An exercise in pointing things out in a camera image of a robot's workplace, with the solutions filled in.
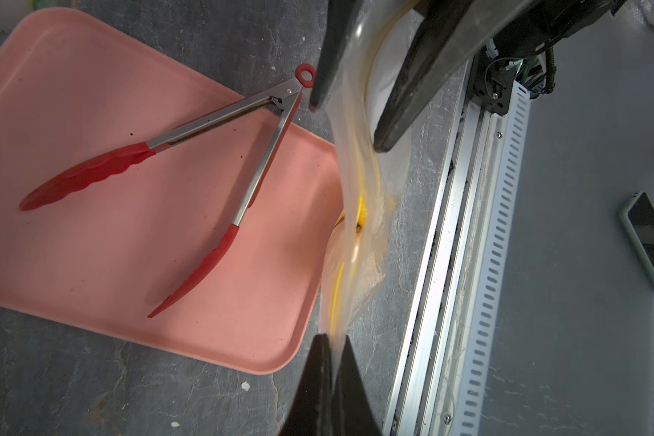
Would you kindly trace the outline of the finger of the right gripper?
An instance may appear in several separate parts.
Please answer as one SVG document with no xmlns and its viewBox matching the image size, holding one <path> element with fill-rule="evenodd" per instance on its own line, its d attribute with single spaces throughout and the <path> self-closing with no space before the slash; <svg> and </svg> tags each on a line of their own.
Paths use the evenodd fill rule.
<svg viewBox="0 0 654 436">
<path fill-rule="evenodd" d="M 310 94 L 310 109 L 320 109 L 327 101 L 362 7 L 363 1 L 358 0 L 328 1 L 325 35 Z"/>
<path fill-rule="evenodd" d="M 532 4 L 430 1 L 376 127 L 374 151 L 390 152 L 451 75 Z"/>
</svg>

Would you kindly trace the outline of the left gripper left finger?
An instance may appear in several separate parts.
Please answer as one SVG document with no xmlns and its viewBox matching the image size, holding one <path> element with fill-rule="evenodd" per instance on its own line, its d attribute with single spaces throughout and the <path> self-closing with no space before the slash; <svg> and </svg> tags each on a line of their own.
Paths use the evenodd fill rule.
<svg viewBox="0 0 654 436">
<path fill-rule="evenodd" d="M 294 402 L 279 435 L 332 434 L 332 353 L 327 334 L 317 334 Z"/>
</svg>

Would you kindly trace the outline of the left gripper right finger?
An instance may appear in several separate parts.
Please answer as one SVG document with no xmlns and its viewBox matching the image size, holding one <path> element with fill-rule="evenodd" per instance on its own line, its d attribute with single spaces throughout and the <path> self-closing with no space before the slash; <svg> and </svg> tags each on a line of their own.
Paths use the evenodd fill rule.
<svg viewBox="0 0 654 436">
<path fill-rule="evenodd" d="M 368 402 L 351 339 L 346 336 L 332 391 L 332 435 L 382 434 Z"/>
</svg>

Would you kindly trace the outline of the red kitchen tongs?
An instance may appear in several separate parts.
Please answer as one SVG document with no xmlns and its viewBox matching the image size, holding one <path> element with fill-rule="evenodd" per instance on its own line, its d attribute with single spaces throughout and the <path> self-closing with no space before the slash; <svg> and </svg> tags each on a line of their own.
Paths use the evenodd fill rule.
<svg viewBox="0 0 654 436">
<path fill-rule="evenodd" d="M 128 192 L 139 196 L 147 187 L 144 176 L 152 176 L 162 198 L 142 203 L 142 216 L 155 216 L 150 236 L 187 244 L 173 250 L 170 265 L 145 294 L 147 316 L 154 319 L 198 287 L 230 251 L 315 73 L 311 65 L 298 65 L 292 77 L 253 96 L 77 163 L 38 185 L 17 209 L 35 211 L 104 181 L 136 182 Z"/>
</svg>

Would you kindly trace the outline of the clear resealable bag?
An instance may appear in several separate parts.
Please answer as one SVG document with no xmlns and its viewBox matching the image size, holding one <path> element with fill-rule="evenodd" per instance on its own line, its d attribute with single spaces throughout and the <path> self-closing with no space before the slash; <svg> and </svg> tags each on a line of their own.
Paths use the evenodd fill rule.
<svg viewBox="0 0 654 436">
<path fill-rule="evenodd" d="M 374 132 L 412 42 L 413 7 L 373 1 L 357 14 L 325 105 L 343 196 L 321 279 L 319 330 L 329 338 L 334 366 L 350 325 L 383 283 L 392 218 L 405 191 L 412 136 L 377 153 Z"/>
</svg>

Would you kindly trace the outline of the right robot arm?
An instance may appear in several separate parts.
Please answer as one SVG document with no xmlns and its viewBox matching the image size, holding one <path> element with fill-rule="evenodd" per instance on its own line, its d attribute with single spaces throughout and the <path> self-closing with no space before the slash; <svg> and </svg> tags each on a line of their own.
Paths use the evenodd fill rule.
<svg viewBox="0 0 654 436">
<path fill-rule="evenodd" d="M 361 1 L 331 1 L 310 109 L 328 93 L 350 49 L 400 15 L 423 17 L 374 134 L 374 149 L 387 153 L 465 61 L 488 41 L 499 52 L 494 64 L 544 54 L 561 39 L 616 14 L 621 1 L 377 1 L 363 15 Z"/>
</svg>

